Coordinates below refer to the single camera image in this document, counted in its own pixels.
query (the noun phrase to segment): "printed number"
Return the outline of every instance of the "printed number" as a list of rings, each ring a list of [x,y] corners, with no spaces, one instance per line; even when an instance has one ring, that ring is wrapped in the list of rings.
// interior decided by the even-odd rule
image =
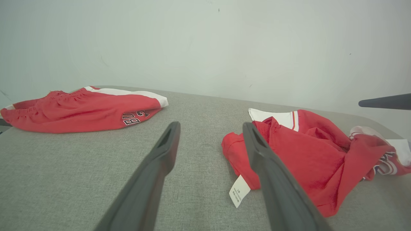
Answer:
[[[133,119],[130,119],[130,120],[124,120],[123,122],[124,122],[126,125],[130,125],[130,124],[137,124],[137,123],[140,122],[140,120],[137,119],[137,118],[133,118]]]
[[[137,112],[137,115],[138,115],[138,116],[143,116],[143,114],[144,114],[145,117],[147,117],[147,116],[150,115],[150,114],[146,113],[145,111],[138,111],[138,112]]]
[[[134,116],[134,114],[131,114],[131,113],[124,113],[123,114],[123,119],[129,119],[129,118],[134,118],[135,116]]]

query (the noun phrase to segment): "red fabric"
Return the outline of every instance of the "red fabric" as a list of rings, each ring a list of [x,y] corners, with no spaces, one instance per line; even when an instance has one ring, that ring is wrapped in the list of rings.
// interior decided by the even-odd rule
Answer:
[[[313,112],[298,110],[298,117],[298,132],[279,125],[273,117],[253,124],[322,215],[335,215],[379,158],[395,149],[375,136],[359,134],[351,141],[335,124]],[[251,189],[259,189],[242,134],[226,135],[222,147],[236,175],[242,175]]]
[[[14,127],[46,133],[119,129],[150,119],[160,103],[142,95],[109,95],[82,88],[73,93],[52,91],[46,97],[14,104],[1,115]]]

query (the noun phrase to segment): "white care label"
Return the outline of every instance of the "white care label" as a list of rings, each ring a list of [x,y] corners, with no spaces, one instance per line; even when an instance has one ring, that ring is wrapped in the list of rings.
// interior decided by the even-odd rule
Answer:
[[[247,182],[244,178],[240,175],[237,180],[234,182],[233,186],[230,190],[230,197],[233,201],[236,208],[239,207],[241,201],[244,197],[250,192],[250,187],[248,186]]]

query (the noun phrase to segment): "wall mark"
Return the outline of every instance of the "wall mark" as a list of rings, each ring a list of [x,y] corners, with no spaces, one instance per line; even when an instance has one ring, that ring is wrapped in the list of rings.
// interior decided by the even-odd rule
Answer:
[[[102,55],[100,55],[100,59],[101,59],[101,61],[104,63],[104,65],[105,65],[106,67],[109,67],[109,66],[107,65],[107,63],[104,61],[104,59],[103,59],[103,56],[102,56]]]
[[[8,98],[8,99],[11,101],[11,99],[9,98],[9,96],[8,96],[6,93],[4,93],[2,90],[0,90],[0,92],[1,92],[6,98]]]
[[[188,44],[187,51],[191,49],[191,44],[193,44],[193,37],[190,37],[190,43]]]

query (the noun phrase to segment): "white stripe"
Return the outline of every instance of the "white stripe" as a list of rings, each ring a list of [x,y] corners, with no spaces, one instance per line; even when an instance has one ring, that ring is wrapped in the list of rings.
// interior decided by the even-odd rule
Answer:
[[[119,90],[119,89],[113,89],[113,88],[102,88],[102,89],[96,90],[90,86],[85,87],[85,89],[91,92],[103,93],[103,94],[108,94],[108,95],[143,95],[149,98],[156,99],[160,103],[160,106],[162,108],[169,105],[169,102],[167,101],[166,97],[158,95],[153,92],[149,92],[149,91],[126,91],[126,90]]]
[[[362,134],[362,133],[359,133],[359,132],[353,132],[353,133],[351,133],[351,136],[355,136],[356,134]]]
[[[393,169],[393,171],[390,173],[390,175],[395,175],[398,172],[397,166],[395,166],[394,163],[392,163],[390,160],[387,160],[388,164],[391,164],[391,167]]]
[[[392,172],[393,172],[393,168],[391,167],[391,165],[389,164],[389,163],[387,163],[387,162],[385,162],[385,161],[382,161],[381,160],[381,162],[382,162],[382,164],[380,164],[380,168],[382,169],[382,168],[385,168],[384,169],[384,174],[383,175],[389,175],[389,174],[391,174]]]
[[[300,129],[300,126],[298,125],[298,111],[294,112],[294,131],[297,131]]]

